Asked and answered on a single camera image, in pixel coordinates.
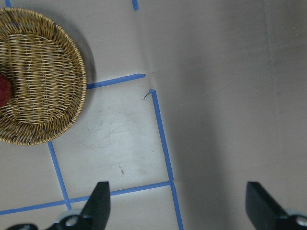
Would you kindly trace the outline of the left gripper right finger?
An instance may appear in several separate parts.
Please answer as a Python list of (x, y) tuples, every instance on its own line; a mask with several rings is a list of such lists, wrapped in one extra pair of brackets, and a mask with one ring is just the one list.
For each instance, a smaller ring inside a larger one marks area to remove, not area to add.
[(290, 214), (259, 182), (247, 182), (245, 211), (256, 230), (305, 230), (307, 216)]

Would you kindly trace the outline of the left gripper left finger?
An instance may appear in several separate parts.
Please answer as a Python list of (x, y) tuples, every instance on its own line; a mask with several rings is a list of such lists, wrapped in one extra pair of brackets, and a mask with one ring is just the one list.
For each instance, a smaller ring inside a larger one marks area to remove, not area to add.
[(83, 208), (70, 209), (61, 213), (47, 229), (104, 230), (106, 228), (111, 210), (109, 182), (98, 182), (90, 196), (8, 209), (7, 214), (32, 211), (63, 204), (70, 205), (71, 203), (80, 201), (86, 201)]

